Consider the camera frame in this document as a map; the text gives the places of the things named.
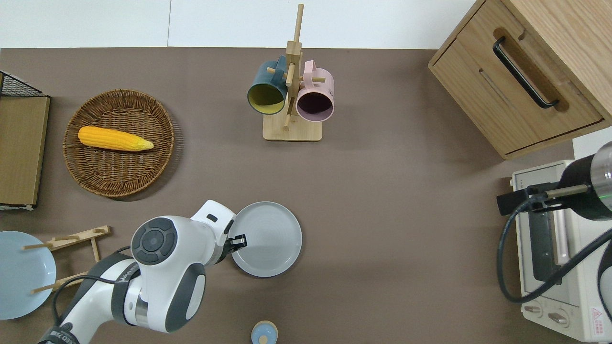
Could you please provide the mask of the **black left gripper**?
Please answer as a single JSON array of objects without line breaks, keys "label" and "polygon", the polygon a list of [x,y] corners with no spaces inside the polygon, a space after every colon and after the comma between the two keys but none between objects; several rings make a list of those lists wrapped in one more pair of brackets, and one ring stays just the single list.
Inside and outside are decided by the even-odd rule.
[{"label": "black left gripper", "polygon": [[238,250],[247,247],[247,245],[248,243],[245,234],[236,235],[234,237],[228,236],[223,243],[223,246],[217,248],[218,254],[217,258],[214,260],[214,264],[218,264],[223,261],[228,253],[231,254],[233,252],[237,252]]}]

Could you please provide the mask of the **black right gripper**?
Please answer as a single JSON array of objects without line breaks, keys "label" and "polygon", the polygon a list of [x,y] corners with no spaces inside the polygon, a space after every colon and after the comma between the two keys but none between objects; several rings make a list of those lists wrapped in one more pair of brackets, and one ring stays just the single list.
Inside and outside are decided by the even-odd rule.
[{"label": "black right gripper", "polygon": [[592,221],[601,221],[601,202],[592,187],[591,165],[594,155],[577,159],[566,167],[557,185],[572,194],[562,194],[555,200],[546,201],[546,192],[536,189],[516,190],[497,196],[497,207],[502,216],[510,215],[528,198],[528,211],[541,213],[546,205],[554,208],[568,208],[579,216]]}]

